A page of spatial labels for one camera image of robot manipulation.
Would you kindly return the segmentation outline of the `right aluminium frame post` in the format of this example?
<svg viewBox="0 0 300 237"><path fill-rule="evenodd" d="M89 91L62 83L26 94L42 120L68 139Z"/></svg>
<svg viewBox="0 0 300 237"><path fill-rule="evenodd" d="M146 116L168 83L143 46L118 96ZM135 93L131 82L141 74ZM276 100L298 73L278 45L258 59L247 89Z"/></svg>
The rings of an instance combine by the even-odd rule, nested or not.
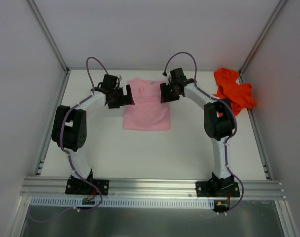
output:
<svg viewBox="0 0 300 237"><path fill-rule="evenodd" d="M243 74L248 66L250 65L251 61L255 57L257 51L259 50L260 46L262 45L263 41L265 40L267 34L269 33L270 29L276 22L277 18L279 17L281 11L285 7L285 5L288 3L288 0L279 0L274 7L272 13L270 14L268 20L266 21L263 29L261 30L259 36L257 37L253 47L251 48L249 54L247 55L244 63L242 64L239 73Z"/></svg>

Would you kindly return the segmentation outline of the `pink t shirt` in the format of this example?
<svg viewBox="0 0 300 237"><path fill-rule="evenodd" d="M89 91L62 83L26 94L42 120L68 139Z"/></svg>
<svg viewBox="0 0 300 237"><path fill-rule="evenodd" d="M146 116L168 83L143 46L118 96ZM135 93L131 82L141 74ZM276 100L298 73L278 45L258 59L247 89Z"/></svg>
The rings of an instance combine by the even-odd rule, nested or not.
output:
<svg viewBox="0 0 300 237"><path fill-rule="evenodd" d="M154 81L135 78L127 82L131 87L134 105L124 109L123 128L137 131L168 131L171 129L170 106L161 103L160 85Z"/></svg>

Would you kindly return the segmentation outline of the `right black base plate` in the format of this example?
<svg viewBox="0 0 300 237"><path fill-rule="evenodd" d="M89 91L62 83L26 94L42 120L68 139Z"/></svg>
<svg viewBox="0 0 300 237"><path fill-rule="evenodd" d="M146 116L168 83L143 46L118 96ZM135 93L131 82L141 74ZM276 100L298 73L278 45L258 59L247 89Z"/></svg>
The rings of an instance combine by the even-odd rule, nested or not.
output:
<svg viewBox="0 0 300 237"><path fill-rule="evenodd" d="M204 198L239 198L241 196L237 182L228 187L221 188L216 181L197 181L195 183L197 197Z"/></svg>

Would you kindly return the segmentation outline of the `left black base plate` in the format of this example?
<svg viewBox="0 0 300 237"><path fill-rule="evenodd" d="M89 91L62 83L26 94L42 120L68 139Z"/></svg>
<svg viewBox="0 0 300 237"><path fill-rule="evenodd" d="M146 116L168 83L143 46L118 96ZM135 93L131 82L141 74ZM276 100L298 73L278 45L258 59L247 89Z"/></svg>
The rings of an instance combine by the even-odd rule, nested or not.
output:
<svg viewBox="0 0 300 237"><path fill-rule="evenodd" d="M94 186L96 186L100 190L100 193L103 196L108 195L109 184L110 184L109 180L93 179L92 181L90 181L90 183L92 183ZM84 182L81 179L77 179L73 176L71 176L68 179L67 185L65 188L65 194L67 194L67 195L91 195L93 193L93 191L96 191L96 189L92 185Z"/></svg>

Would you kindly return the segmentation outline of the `left aluminium frame post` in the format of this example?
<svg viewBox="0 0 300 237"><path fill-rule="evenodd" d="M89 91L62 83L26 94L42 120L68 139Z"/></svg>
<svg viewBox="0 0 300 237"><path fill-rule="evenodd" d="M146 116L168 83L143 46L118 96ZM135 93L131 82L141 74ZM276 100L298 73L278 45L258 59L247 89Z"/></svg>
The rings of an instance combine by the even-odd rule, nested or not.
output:
<svg viewBox="0 0 300 237"><path fill-rule="evenodd" d="M60 52L58 49L58 46L34 0L26 0L26 3L28 4L32 14L34 15L38 25L40 26L41 31L43 32L47 42L49 43L56 59L58 60L60 66L62 67L63 71L67 73L69 71L69 68Z"/></svg>

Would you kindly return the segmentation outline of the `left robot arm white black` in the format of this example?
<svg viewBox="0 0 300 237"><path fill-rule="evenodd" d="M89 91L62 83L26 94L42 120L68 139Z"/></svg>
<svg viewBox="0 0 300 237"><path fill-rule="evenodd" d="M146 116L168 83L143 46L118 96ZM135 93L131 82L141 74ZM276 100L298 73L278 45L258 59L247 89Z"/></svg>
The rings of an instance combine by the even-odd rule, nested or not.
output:
<svg viewBox="0 0 300 237"><path fill-rule="evenodd" d="M60 105L56 109L51 139L66 154L71 176L78 180L76 188L83 194L94 188L92 168L80 152L87 139L87 118L105 105L109 109L134 105L131 86L125 86L124 94L120 81L121 77L105 74L102 82L92 86L88 96L73 106Z"/></svg>

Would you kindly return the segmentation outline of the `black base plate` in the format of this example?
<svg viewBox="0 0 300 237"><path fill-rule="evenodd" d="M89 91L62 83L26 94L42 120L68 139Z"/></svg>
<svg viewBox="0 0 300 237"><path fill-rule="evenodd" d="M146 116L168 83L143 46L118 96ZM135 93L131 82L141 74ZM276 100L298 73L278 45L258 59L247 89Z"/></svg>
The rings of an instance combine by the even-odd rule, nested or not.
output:
<svg viewBox="0 0 300 237"><path fill-rule="evenodd" d="M239 198L241 196L237 182L228 187L221 188L216 181L197 181L195 183L197 197L204 198Z"/></svg>
<svg viewBox="0 0 300 237"><path fill-rule="evenodd" d="M90 181L90 183L92 183L94 186L96 186L100 190L100 193L103 196L108 195L109 184L110 184L109 180L93 179L92 181ZM77 179L73 176L71 176L68 179L67 185L65 188L65 194L67 194L67 195L91 195L93 193L93 191L96 191L96 189L92 185L84 182L81 179Z"/></svg>

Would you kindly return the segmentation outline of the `aluminium frame post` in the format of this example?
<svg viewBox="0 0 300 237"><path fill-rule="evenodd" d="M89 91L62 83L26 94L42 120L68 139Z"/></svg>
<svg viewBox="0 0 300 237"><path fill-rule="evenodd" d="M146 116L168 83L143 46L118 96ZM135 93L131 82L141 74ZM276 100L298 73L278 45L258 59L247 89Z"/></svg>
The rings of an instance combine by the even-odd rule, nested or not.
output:
<svg viewBox="0 0 300 237"><path fill-rule="evenodd" d="M257 37L253 47L251 48L249 54L247 55L244 63L242 64L239 73L243 74L248 66L250 65L251 61L255 57L257 51L259 50L260 46L262 45L263 41L265 40L267 34L269 33L270 29L276 22L277 18L279 17L281 11L285 7L285 5L288 3L288 0L279 0L274 7L272 13L270 14L268 20L266 21L263 29L261 30L259 36Z"/></svg>
<svg viewBox="0 0 300 237"><path fill-rule="evenodd" d="M32 14L34 15L38 25L40 26L41 31L43 32L47 42L49 43L56 59L58 60L60 66L62 67L63 71L67 73L69 71L69 68L60 52L58 49L58 46L34 0L26 0L26 3L28 4Z"/></svg>

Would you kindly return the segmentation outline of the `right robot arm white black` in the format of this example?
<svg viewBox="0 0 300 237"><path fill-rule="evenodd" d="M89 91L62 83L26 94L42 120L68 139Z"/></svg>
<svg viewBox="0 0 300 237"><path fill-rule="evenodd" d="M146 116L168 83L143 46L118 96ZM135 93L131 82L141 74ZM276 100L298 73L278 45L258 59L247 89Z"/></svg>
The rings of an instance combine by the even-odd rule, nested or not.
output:
<svg viewBox="0 0 300 237"><path fill-rule="evenodd" d="M236 120L228 99L219 99L200 89L194 79L187 79L182 68L163 72L167 82L160 85L160 102L177 101L181 96L197 104L204 112L203 127L212 141L214 168L210 180L195 183L198 197L240 197L238 183L230 171L229 138Z"/></svg>

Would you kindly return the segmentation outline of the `orange t shirt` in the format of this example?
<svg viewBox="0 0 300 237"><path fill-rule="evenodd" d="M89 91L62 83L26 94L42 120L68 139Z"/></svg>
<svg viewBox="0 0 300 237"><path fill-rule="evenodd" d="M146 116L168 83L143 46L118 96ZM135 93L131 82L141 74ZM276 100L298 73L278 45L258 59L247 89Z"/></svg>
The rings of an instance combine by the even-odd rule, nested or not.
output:
<svg viewBox="0 0 300 237"><path fill-rule="evenodd" d="M237 116L243 109L252 109L256 106L256 101L252 96L252 85L250 83L239 84L239 72L220 68L214 71L214 78L218 86L217 96L221 99L228 98L234 115Z"/></svg>

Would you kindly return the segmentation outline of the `aluminium mounting rail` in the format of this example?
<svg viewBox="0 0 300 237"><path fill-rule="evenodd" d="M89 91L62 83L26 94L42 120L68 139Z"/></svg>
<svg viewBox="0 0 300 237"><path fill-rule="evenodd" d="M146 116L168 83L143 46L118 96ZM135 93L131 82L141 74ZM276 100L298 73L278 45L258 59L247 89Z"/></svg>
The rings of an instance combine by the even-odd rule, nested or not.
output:
<svg viewBox="0 0 300 237"><path fill-rule="evenodd" d="M65 177L26 177L21 196L64 196ZM197 198L197 180L177 179L109 179L108 197L116 198ZM284 187L279 181L246 180L238 185L244 199L285 200Z"/></svg>

